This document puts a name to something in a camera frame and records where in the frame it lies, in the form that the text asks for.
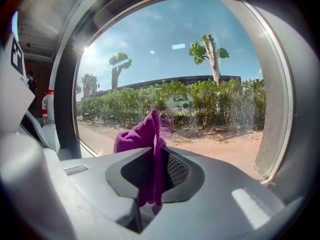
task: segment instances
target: purple towel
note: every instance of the purple towel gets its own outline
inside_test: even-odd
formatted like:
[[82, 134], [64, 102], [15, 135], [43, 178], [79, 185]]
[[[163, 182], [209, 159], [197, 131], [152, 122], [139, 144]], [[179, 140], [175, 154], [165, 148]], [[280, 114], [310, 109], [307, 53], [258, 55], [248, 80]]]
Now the purple towel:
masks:
[[161, 148], [165, 145], [165, 140], [160, 137], [160, 118], [156, 109], [153, 109], [144, 121], [133, 127], [132, 130], [119, 133], [114, 141], [114, 153], [146, 147], [152, 147], [154, 150], [153, 175], [146, 178], [144, 185], [139, 189], [140, 207], [147, 202], [157, 206], [161, 205], [161, 195], [165, 190]]

